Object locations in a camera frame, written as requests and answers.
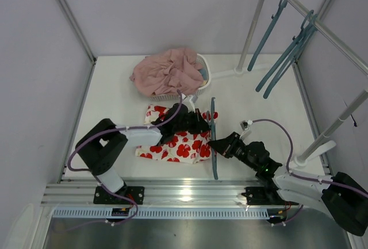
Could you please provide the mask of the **red poppy print skirt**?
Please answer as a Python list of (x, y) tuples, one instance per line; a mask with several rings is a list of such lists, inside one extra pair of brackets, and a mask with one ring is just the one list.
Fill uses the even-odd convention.
[[(150, 105), (147, 109), (145, 120), (146, 124), (152, 124), (160, 115), (165, 114), (170, 108)], [(203, 119), (206, 120), (206, 112), (201, 112)], [(211, 150), (208, 142), (210, 141), (210, 130), (207, 133), (192, 135), (189, 132), (181, 132), (166, 144), (139, 145), (135, 149), (135, 155), (140, 158), (158, 160), (163, 162), (178, 162), (195, 164), (211, 158)]]

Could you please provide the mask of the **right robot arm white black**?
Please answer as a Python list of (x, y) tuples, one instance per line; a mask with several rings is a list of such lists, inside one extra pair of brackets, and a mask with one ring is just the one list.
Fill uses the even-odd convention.
[(238, 133), (212, 140), (209, 147), (223, 157), (236, 158), (255, 171), (266, 197), (298, 203), (331, 217), (338, 226), (355, 235), (367, 230), (367, 191), (346, 173), (332, 177), (295, 173), (274, 161), (261, 141), (244, 144)]

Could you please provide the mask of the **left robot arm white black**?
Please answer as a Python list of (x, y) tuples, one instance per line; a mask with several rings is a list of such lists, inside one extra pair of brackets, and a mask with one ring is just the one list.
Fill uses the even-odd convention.
[(190, 111), (184, 104), (174, 104), (147, 126), (119, 128), (105, 118), (78, 141), (72, 155), (79, 155), (108, 193), (124, 196), (127, 185), (114, 169), (124, 147), (161, 146), (173, 142), (175, 135), (181, 132), (200, 135), (209, 130), (209, 124), (198, 109)]

